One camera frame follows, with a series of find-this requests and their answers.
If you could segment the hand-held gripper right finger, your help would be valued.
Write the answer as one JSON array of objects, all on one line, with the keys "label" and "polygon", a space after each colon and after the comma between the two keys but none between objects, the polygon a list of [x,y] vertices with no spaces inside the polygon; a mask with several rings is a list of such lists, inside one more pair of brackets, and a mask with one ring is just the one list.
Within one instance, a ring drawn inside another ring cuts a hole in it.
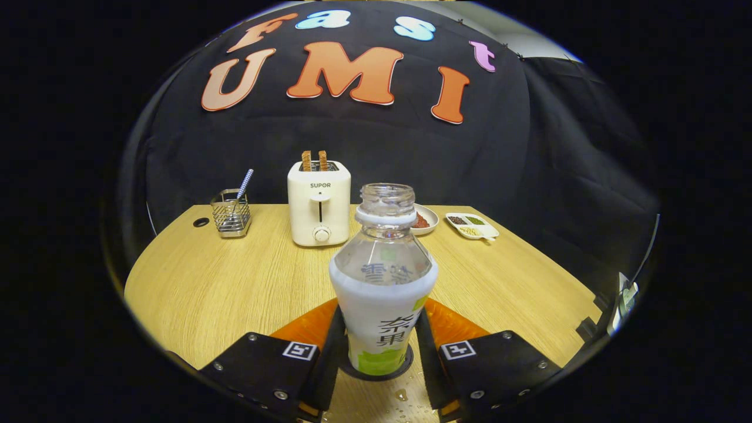
[{"label": "hand-held gripper right finger", "polygon": [[506,421],[562,370],[513,330],[491,333],[433,299],[415,332],[429,401],[443,421]]}]

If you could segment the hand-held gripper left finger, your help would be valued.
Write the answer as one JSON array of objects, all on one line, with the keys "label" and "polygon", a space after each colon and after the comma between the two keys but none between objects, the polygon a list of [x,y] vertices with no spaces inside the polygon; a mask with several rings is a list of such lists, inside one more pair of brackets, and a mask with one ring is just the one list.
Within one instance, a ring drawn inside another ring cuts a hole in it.
[{"label": "hand-held gripper left finger", "polygon": [[272,334],[243,334],[199,373],[262,421],[320,422],[344,343],[344,319],[331,299]]}]

